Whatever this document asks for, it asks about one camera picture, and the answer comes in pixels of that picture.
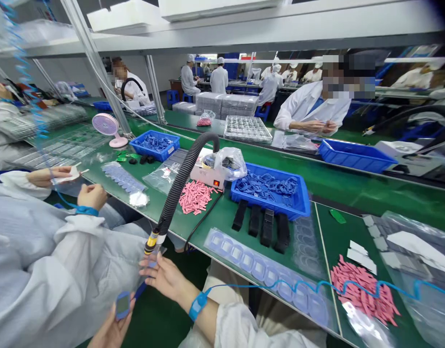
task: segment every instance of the pink desk fan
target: pink desk fan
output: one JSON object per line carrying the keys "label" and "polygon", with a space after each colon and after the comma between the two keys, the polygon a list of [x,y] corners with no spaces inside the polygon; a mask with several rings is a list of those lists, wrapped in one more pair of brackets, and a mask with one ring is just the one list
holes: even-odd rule
{"label": "pink desk fan", "polygon": [[98,130],[101,134],[115,136],[115,138],[110,141],[111,147],[123,147],[129,142],[126,138],[119,136],[117,133],[119,124],[116,119],[109,114],[96,114],[93,116],[92,125],[93,128]]}

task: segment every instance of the blue anti-static wrist strap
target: blue anti-static wrist strap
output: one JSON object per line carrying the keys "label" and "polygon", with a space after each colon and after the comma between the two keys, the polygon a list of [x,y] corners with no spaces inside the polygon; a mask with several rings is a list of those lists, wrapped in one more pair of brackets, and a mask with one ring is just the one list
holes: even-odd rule
{"label": "blue anti-static wrist strap", "polygon": [[190,307],[190,311],[188,313],[193,322],[197,321],[198,314],[200,314],[207,303],[208,294],[204,292],[200,292],[200,294],[193,300],[192,307]]}
{"label": "blue anti-static wrist strap", "polygon": [[98,210],[94,209],[92,207],[87,207],[87,206],[81,205],[81,206],[77,207],[76,214],[92,215],[92,216],[97,217],[98,216]]}

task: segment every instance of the black cable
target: black cable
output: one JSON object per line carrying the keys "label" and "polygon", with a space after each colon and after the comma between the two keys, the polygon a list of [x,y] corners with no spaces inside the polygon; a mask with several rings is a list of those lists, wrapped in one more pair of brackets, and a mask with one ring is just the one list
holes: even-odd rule
{"label": "black cable", "polygon": [[213,205],[211,206],[211,208],[208,209],[208,211],[206,212],[206,214],[201,218],[201,220],[197,223],[197,225],[195,226],[195,228],[192,230],[192,232],[190,233],[190,235],[188,236],[187,240],[185,241],[184,244],[184,251],[187,251],[188,253],[188,243],[190,242],[190,238],[193,236],[193,233],[195,233],[195,231],[197,230],[197,228],[201,225],[201,223],[203,222],[203,220],[209,215],[209,213],[211,213],[211,210],[214,208],[214,206],[216,205],[217,201],[219,201],[219,199],[222,197],[223,193],[221,192],[219,194],[219,196],[216,198],[216,201],[213,203]]}

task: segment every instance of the blue plastic bin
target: blue plastic bin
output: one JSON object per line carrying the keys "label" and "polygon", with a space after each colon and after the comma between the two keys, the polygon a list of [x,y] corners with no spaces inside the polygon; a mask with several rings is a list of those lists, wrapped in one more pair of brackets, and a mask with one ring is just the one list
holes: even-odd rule
{"label": "blue plastic bin", "polygon": [[[170,140],[172,140],[172,144],[169,144],[169,146],[167,148],[165,148],[163,151],[161,152],[157,152],[155,150],[152,150],[148,147],[144,147],[139,145],[139,143],[143,142],[144,138],[147,135],[152,135],[156,138],[162,139],[162,138],[168,138]],[[134,140],[132,140],[130,142],[130,144],[132,145],[132,147],[135,149],[135,151],[139,154],[139,155],[147,155],[147,156],[153,156],[156,160],[160,161],[160,162],[164,162],[165,160],[167,160],[177,149],[180,148],[180,137],[175,136],[175,135],[170,135],[170,134],[165,134],[165,133],[160,133],[154,130],[149,130],[145,133],[143,133],[142,135],[138,136],[137,138],[135,138]]]}
{"label": "blue plastic bin", "polygon": [[319,153],[327,163],[381,173],[398,162],[372,146],[324,139],[319,146]]}
{"label": "blue plastic bin", "polygon": [[272,168],[262,167],[256,164],[247,163],[247,169],[251,171],[251,173],[256,175],[263,175],[269,173],[274,176],[276,180],[287,180],[290,177],[295,177],[298,180],[298,188],[292,196],[290,196],[290,200],[292,202],[291,207],[287,207],[282,204],[282,195],[277,193],[272,193],[275,202],[265,200],[260,197],[252,196],[248,193],[243,193],[236,190],[237,181],[232,182],[232,188],[230,189],[230,197],[234,202],[239,202],[240,199],[244,199],[248,201],[248,206],[252,206],[253,204],[260,205],[262,209],[271,209],[275,214],[284,213],[288,216],[288,220],[293,221],[299,217],[308,217],[311,214],[311,206],[309,203],[309,195],[308,189],[306,188],[306,184],[302,176],[278,171]]}
{"label": "blue plastic bin", "polygon": [[102,111],[113,111],[111,108],[111,105],[107,101],[96,101],[93,103],[93,106],[95,106],[96,109],[102,110]]}

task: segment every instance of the stool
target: stool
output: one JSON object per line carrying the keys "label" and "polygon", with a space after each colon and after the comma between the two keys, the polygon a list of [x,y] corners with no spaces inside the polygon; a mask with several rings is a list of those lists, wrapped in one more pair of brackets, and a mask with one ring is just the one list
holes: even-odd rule
{"label": "stool", "polygon": [[255,117],[261,117],[263,121],[266,122],[270,109],[271,109],[271,103],[265,103],[263,106],[258,106],[256,108]]}
{"label": "stool", "polygon": [[186,94],[186,93],[184,93],[184,96],[183,96],[183,101],[184,102],[193,102],[193,97],[192,96],[189,96],[188,94]]}
{"label": "stool", "polygon": [[177,102],[179,102],[179,91],[176,91],[175,89],[170,89],[166,92],[166,98],[168,101],[168,109],[169,106],[173,106]]}

